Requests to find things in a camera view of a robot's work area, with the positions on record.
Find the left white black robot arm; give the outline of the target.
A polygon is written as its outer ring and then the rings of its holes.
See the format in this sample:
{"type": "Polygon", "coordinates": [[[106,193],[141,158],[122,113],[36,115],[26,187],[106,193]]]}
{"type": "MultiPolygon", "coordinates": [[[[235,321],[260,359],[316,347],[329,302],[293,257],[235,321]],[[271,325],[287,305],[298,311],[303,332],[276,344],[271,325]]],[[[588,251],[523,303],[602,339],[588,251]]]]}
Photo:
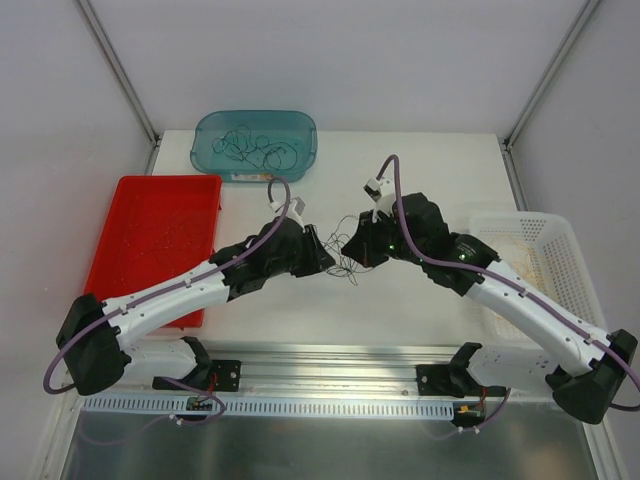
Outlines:
{"type": "Polygon", "coordinates": [[[155,343],[146,336],[195,311],[254,293],[271,278],[303,278],[334,264],[314,226],[275,219],[259,234],[145,290],[104,301],[82,295],[56,337],[59,352],[45,372],[44,389],[91,396],[129,380],[155,390],[207,390],[215,384],[214,366],[197,338],[155,343]]]}

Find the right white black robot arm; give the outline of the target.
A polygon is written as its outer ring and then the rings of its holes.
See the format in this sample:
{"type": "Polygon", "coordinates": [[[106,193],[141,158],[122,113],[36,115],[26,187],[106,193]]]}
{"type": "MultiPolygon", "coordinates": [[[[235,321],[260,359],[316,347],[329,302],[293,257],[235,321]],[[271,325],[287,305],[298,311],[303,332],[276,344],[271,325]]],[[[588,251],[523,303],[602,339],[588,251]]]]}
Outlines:
{"type": "Polygon", "coordinates": [[[570,416],[602,421],[624,380],[639,381],[631,362],[637,339],[588,324],[528,284],[478,238],[448,229],[439,207],[422,193],[371,192],[343,255],[366,268],[409,262],[435,284],[500,315],[538,349],[464,343],[436,375],[436,389],[462,398],[481,387],[538,390],[570,416]]]}

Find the teal plastic tub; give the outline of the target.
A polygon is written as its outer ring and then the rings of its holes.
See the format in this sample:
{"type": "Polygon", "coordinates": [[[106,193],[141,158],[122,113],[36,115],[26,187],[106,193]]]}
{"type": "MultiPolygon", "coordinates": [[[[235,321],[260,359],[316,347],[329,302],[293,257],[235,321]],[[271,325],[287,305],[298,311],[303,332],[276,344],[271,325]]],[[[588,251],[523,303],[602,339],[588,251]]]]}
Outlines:
{"type": "Polygon", "coordinates": [[[190,161],[225,182],[302,179],[318,151],[315,121],[300,111],[226,110],[203,117],[194,130],[190,161]]]}

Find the white perforated plastic basket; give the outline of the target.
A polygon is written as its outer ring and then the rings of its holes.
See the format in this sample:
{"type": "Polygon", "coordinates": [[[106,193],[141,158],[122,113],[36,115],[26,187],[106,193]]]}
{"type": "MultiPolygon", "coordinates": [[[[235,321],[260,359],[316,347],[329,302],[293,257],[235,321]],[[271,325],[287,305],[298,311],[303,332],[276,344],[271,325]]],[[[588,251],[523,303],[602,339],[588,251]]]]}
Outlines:
{"type": "Polygon", "coordinates": [[[579,319],[608,328],[570,223],[541,212],[483,212],[469,232],[498,252],[523,280],[579,319]]]}

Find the red plastic tray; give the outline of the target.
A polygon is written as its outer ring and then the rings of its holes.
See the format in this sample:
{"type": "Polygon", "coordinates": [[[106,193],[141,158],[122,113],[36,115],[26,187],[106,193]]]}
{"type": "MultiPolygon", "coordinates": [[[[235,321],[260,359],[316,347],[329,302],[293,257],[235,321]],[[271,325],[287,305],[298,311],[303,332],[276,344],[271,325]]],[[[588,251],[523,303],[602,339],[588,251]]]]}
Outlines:
{"type": "Polygon", "coordinates": [[[215,175],[121,178],[84,292],[100,300],[134,293],[209,258],[221,186],[215,175]]]}

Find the right aluminium frame post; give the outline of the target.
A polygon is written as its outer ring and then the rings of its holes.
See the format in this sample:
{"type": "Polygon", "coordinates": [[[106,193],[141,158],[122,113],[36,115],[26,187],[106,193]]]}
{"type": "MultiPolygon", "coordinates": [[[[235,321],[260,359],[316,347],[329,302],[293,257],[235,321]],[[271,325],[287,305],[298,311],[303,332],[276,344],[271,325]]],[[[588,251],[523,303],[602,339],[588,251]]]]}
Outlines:
{"type": "Polygon", "coordinates": [[[603,0],[587,0],[582,2],[578,13],[571,21],[516,121],[506,135],[504,147],[507,152],[511,153],[514,149],[520,136],[532,120],[536,110],[542,104],[546,94],[560,75],[561,69],[568,61],[587,27],[593,21],[603,4],[603,0]]]}

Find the aluminium frame post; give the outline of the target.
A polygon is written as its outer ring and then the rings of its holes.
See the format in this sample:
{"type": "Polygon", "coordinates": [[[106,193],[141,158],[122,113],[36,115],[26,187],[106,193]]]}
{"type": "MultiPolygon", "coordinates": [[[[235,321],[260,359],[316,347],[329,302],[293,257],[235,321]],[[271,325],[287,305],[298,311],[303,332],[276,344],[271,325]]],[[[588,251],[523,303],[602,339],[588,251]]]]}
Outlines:
{"type": "Polygon", "coordinates": [[[152,145],[157,145],[160,141],[160,134],[153,126],[93,3],[89,0],[74,0],[73,4],[87,25],[90,35],[94,39],[145,137],[152,145]]]}
{"type": "Polygon", "coordinates": [[[560,75],[561,69],[568,61],[587,27],[593,21],[603,4],[603,0],[587,0],[582,2],[578,13],[571,21],[516,121],[506,135],[504,147],[507,152],[511,153],[514,149],[520,136],[532,120],[536,110],[542,104],[546,94],[560,75]]]}

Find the left aluminium frame post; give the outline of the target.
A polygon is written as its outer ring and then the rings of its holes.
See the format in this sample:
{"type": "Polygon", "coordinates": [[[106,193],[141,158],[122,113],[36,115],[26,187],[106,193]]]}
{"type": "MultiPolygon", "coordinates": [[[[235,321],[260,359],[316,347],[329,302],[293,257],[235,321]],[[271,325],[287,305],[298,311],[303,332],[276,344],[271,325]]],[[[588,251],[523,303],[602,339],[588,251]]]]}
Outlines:
{"type": "Polygon", "coordinates": [[[93,3],[89,0],[74,0],[73,4],[87,25],[90,35],[94,39],[145,137],[152,145],[157,145],[160,141],[160,134],[153,126],[93,3]]]}

